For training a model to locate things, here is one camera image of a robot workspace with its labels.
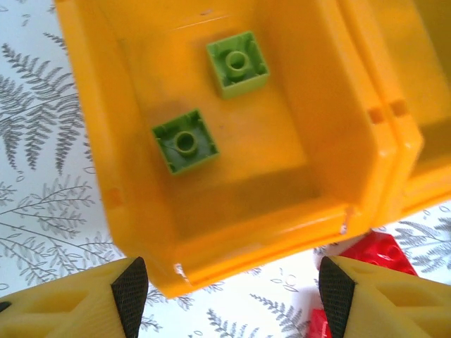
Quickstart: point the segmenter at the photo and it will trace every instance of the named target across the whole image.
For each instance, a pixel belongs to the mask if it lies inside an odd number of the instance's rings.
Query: tablecloth
[[[122,257],[106,224],[50,0],[0,0],[0,296]],[[451,201],[378,231],[421,277],[451,284]],[[193,294],[149,286],[140,337],[305,337],[322,246]]]

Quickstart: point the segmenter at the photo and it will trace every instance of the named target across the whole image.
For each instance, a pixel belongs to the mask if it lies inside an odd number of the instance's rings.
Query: plastic storage bin
[[[451,2],[338,3],[400,145],[382,225],[451,198]]]
[[[56,5],[111,234],[166,296],[370,228],[397,143],[334,1]],[[271,75],[223,100],[206,46],[250,30]],[[194,108],[221,155],[174,176],[151,129]]]

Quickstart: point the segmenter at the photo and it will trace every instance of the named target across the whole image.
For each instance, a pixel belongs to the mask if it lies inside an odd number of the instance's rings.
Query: green lego brick
[[[199,110],[152,129],[171,173],[179,174],[219,154]]]
[[[266,84],[269,68],[252,32],[206,46],[223,99],[245,94]]]

